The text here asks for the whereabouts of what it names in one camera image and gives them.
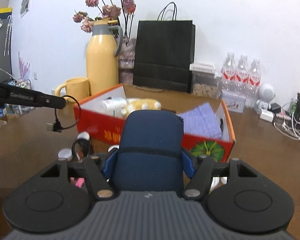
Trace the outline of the navy zip pouch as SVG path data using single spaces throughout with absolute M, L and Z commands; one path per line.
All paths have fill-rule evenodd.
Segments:
M 183 190 L 183 122 L 169 111 L 134 111 L 126 119 L 110 178 L 121 191 Z

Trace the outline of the yellow plush toy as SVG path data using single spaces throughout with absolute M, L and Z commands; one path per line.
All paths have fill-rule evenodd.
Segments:
M 138 110 L 161 110 L 161 103 L 155 99 L 128 99 L 125 106 L 126 113 Z

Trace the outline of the dark grey cabinet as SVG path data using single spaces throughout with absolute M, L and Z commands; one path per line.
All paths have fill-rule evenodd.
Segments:
M 11 67 L 12 8 L 0 8 L 0 82 L 12 78 Z

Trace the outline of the lilac folded towel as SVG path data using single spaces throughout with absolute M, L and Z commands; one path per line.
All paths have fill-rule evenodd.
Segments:
M 178 113 L 177 116 L 183 119 L 186 134 L 213 139 L 222 137 L 220 120 L 208 102 L 184 113 Z

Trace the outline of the white plastic cap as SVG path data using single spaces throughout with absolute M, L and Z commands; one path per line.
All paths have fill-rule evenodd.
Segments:
M 72 150 L 70 148 L 63 148 L 58 152 L 58 158 L 66 159 L 67 161 L 72 161 Z

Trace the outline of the orange cardboard box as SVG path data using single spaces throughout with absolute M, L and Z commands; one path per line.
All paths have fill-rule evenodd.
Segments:
M 223 120 L 221 139 L 199 137 L 185 133 L 182 140 L 183 148 L 191 150 L 200 142 L 216 141 L 224 148 L 221 162 L 226 162 L 236 141 L 230 114 L 223 100 L 204 98 L 189 93 L 138 87 L 130 84 L 119 84 L 94 94 L 74 105 L 75 118 L 79 119 L 78 132 L 88 132 L 96 140 L 110 145 L 118 145 L 121 139 L 125 119 L 103 115 L 96 111 L 97 104 L 107 98 L 150 98 L 157 99 L 163 109 L 176 113 L 184 113 L 204 103 L 209 103 L 217 118 Z

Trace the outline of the white metal tin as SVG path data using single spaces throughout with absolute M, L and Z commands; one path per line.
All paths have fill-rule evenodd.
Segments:
M 221 99 L 225 102 L 228 111 L 236 113 L 244 112 L 246 97 L 242 96 L 241 94 L 222 90 Z

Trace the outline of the yellow mug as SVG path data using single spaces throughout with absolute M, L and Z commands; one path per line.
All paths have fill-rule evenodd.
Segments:
M 90 96 L 89 81 L 87 77 L 74 77 L 66 80 L 55 89 L 55 96 L 61 96 L 61 90 L 65 89 L 66 95 L 81 101 Z

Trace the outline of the white charger block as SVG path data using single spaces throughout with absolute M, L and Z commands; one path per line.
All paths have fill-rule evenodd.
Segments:
M 261 109 L 261 113 L 259 114 L 259 117 L 261 120 L 272 123 L 274 120 L 274 113 L 266 109 Z

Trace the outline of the clear seed container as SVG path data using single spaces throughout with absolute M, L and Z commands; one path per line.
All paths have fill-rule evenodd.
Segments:
M 210 98 L 220 96 L 221 75 L 216 71 L 213 64 L 192 63 L 190 64 L 190 71 L 192 73 L 192 94 Z

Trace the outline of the white lotion bottle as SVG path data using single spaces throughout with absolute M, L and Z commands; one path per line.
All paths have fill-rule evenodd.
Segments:
M 128 100 L 124 98 L 109 98 L 102 100 L 100 112 L 109 116 L 121 117 L 121 110 L 128 105 Z

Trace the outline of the black adapter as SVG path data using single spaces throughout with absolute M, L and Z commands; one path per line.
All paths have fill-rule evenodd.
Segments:
M 281 113 L 281 106 L 278 103 L 271 103 L 268 110 L 273 114 L 278 114 Z

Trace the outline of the middle water bottle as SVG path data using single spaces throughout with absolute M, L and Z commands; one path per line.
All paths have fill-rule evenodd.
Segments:
M 236 89 L 242 95 L 245 96 L 245 89 L 249 80 L 249 65 L 246 55 L 241 55 L 236 68 Z

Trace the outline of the water bottle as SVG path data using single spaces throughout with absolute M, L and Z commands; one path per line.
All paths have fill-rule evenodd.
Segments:
M 233 92 L 235 89 L 236 63 L 234 53 L 228 52 L 222 67 L 222 89 Z
M 249 80 L 249 65 L 246 55 L 241 55 L 236 68 L 236 89 L 242 95 L 245 96 L 245 89 Z
M 253 108 L 257 98 L 257 91 L 261 82 L 261 68 L 260 60 L 254 59 L 249 70 L 249 80 L 248 80 L 248 96 L 247 96 L 247 106 Z

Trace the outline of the white robot toy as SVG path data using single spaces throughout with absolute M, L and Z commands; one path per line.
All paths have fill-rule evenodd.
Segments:
M 270 102 L 275 98 L 274 87 L 264 83 L 258 90 L 258 100 L 256 101 L 256 112 L 260 114 L 262 110 L 270 110 Z

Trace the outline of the left water bottle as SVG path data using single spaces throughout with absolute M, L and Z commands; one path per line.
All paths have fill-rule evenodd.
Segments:
M 222 67 L 222 89 L 233 92 L 235 89 L 236 63 L 234 53 L 228 52 Z

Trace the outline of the right water bottle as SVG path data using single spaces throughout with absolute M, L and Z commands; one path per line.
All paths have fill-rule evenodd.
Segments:
M 257 98 L 257 91 L 261 82 L 261 68 L 260 60 L 254 59 L 249 70 L 249 80 L 248 80 L 248 96 L 247 96 L 247 106 L 253 108 Z

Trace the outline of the yellow thermos jug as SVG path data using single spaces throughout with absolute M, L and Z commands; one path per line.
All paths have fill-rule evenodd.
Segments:
M 119 53 L 122 44 L 123 30 L 117 20 L 94 22 L 86 49 L 86 72 L 91 95 L 119 84 Z

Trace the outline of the black paper bag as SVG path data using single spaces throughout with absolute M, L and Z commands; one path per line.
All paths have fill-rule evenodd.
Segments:
M 133 68 L 133 85 L 157 89 L 191 91 L 196 26 L 191 20 L 164 20 L 163 8 L 155 21 L 139 21 Z

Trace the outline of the pink fuzzy vase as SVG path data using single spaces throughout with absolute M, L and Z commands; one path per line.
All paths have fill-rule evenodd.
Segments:
M 133 83 L 136 38 L 125 38 L 119 53 L 119 83 Z

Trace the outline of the dried pink roses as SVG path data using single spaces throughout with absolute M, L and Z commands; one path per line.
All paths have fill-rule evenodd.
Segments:
M 87 12 L 75 12 L 72 19 L 81 25 L 82 31 L 91 33 L 95 21 L 110 20 L 112 25 L 124 26 L 123 38 L 130 39 L 136 11 L 134 0 L 85 0 L 85 5 L 98 9 L 99 14 L 93 18 Z

